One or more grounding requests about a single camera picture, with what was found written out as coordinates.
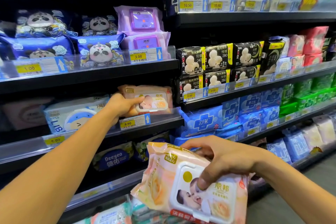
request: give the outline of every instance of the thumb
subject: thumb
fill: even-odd
[[[144,100],[145,100],[145,97],[131,98],[131,99],[128,99],[128,103],[130,105],[136,105],[136,104],[140,104]]]
[[[221,158],[214,158],[201,173],[197,186],[200,190],[206,190],[212,183],[227,174],[229,166]]]

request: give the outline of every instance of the panda face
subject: panda face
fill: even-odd
[[[44,51],[44,50],[37,50],[35,52],[32,52],[29,55],[29,58],[31,59],[38,59],[38,58],[45,58],[45,57],[55,57],[55,54],[52,52]]]
[[[113,58],[112,50],[105,44],[95,44],[90,48],[90,59],[96,63],[104,63]]]
[[[108,20],[102,17],[96,17],[90,21],[90,28],[91,30],[94,30],[94,31],[108,30],[109,27],[110,27],[110,24]]]
[[[51,14],[38,12],[29,16],[27,25],[33,28],[49,27],[54,23],[54,18]]]

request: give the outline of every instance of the hand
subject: hand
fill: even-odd
[[[119,92],[113,94],[105,106],[105,109],[115,112],[117,119],[119,117],[131,117],[138,115],[134,105],[140,104],[145,97],[138,97],[133,99],[125,99]]]
[[[259,147],[236,143],[217,136],[199,137],[186,141],[182,148],[191,149],[201,147],[197,154],[212,159],[212,162],[200,175],[197,186],[201,190],[207,189],[226,174],[258,173],[258,163],[276,157],[271,152]]]

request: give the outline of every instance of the person's left arm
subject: person's left arm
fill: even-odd
[[[143,97],[114,94],[71,137],[45,154],[0,191],[0,223],[57,223],[81,183],[107,131]]]

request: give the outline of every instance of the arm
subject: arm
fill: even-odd
[[[306,223],[336,220],[336,197],[267,150],[216,136],[191,139],[181,147],[202,147],[198,153],[213,159],[199,177],[197,186],[202,190],[228,173],[257,173]]]
[[[76,192],[107,131],[143,97],[114,94],[71,137],[45,154],[0,191],[0,223],[57,223]]]

